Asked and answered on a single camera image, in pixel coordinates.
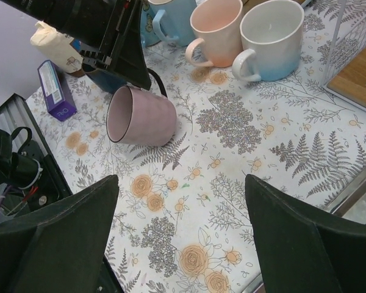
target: floral pattern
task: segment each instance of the floral pattern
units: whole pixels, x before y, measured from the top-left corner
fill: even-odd
[[[366,11],[350,2],[342,27]],[[309,5],[300,67],[280,81],[246,84],[230,68],[192,67],[181,48],[146,48],[178,113],[162,148],[110,142],[111,95],[86,76],[68,76],[77,114],[67,121],[47,113],[41,90],[27,100],[73,192],[118,175],[106,257],[125,292],[241,292],[260,272],[245,175],[322,208],[366,165],[366,113],[320,87],[339,8]]]

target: table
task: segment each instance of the table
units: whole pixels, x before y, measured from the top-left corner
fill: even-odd
[[[41,89],[27,100],[73,192],[119,176],[106,256],[126,292],[242,292],[260,273],[245,175],[323,208],[366,165],[366,113],[319,85],[330,9],[306,9],[300,67],[281,81],[245,84],[229,68],[193,68],[183,49],[147,48],[179,114],[164,148],[110,142],[111,95],[86,77],[68,77],[78,113],[63,123]]]

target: purple box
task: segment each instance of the purple box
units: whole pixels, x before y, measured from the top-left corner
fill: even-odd
[[[77,112],[65,75],[50,60],[38,67],[39,80],[45,96],[48,112],[54,118],[65,121]]]

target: black strap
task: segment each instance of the black strap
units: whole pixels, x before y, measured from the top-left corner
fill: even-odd
[[[28,127],[18,127],[16,128],[12,133],[11,133],[11,139],[14,140],[18,135],[19,133],[22,131],[22,130],[26,130],[27,131],[27,138],[26,138],[26,141],[20,146],[19,150],[18,150],[18,154],[20,154],[22,151],[23,151],[23,148],[29,144],[29,142],[31,141],[31,138],[32,138],[32,131],[30,128]]]
[[[154,72],[152,69],[150,69],[150,68],[148,68],[148,72],[149,72],[149,74],[150,74],[151,76],[153,76],[153,77],[154,77],[154,79],[156,80],[157,85],[158,85],[158,86],[159,86],[159,88],[160,88],[160,92],[161,92],[161,94],[162,94],[163,96],[165,96],[165,97],[168,99],[167,91],[165,90],[164,84],[163,84],[163,82],[162,82],[162,80],[161,80],[160,76],[159,76],[156,72]]]

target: white and blue mug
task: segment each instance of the white and blue mug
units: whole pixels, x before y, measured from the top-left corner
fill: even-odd
[[[243,49],[233,75],[248,82],[276,81],[298,68],[304,10],[295,1],[269,0],[252,8],[240,23]]]
[[[162,41],[187,46],[195,39],[190,25],[195,0],[149,0],[149,3],[156,14],[152,22],[154,32]]]
[[[154,12],[148,0],[144,0],[141,12],[141,35],[143,36],[144,46],[152,46],[160,42],[160,38],[153,31]]]

